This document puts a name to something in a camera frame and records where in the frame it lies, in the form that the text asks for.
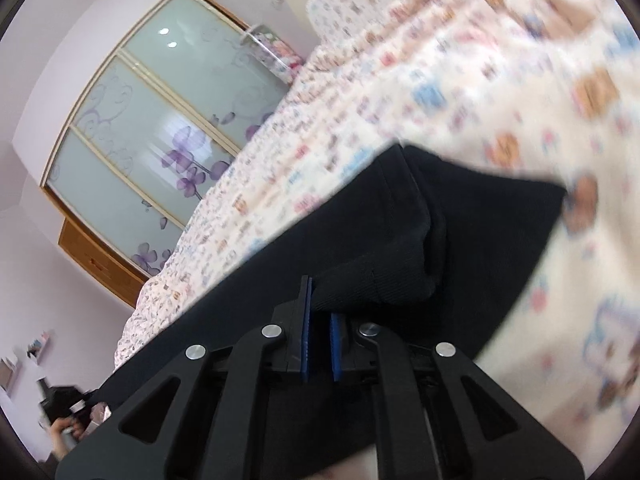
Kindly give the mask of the frosted glass floral wardrobe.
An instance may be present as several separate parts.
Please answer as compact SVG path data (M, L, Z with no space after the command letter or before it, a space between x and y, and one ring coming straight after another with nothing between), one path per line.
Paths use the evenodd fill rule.
M160 270L203 196L285 84L209 0L160 0L91 77L42 179L58 244L125 304Z

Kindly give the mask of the black pants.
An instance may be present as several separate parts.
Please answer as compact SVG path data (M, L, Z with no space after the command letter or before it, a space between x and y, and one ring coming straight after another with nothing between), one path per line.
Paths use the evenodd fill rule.
M311 278L311 378L271 397L262 478L316 474L374 441L371 397L331 378L330 315L477 356L532 276L564 197L553 182L480 174L393 145L122 364L103 399L118 408L190 344L234 344Z

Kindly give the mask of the clear bin of plush toys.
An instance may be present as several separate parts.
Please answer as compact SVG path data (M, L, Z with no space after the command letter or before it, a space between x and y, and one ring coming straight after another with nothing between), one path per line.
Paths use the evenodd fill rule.
M263 24L247 29L241 38L241 46L270 73L289 86L305 64L305 60L292 47Z

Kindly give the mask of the white wall shelf with items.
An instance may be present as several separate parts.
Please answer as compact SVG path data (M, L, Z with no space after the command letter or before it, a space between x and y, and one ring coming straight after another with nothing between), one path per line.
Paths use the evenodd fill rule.
M25 347L16 347L12 356L2 356L1 358L1 389L9 392L17 380L18 374L27 362L39 365L44 355L47 353L52 340L50 330L42 332L37 338L32 340Z

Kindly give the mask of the patterned cartoon bed blanket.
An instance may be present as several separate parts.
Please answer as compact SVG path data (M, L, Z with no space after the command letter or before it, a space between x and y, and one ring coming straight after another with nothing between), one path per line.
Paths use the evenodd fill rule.
M394 141L567 187L480 365L595 472L639 405L639 40L615 0L312 0L322 43L196 207L117 344L123 367Z

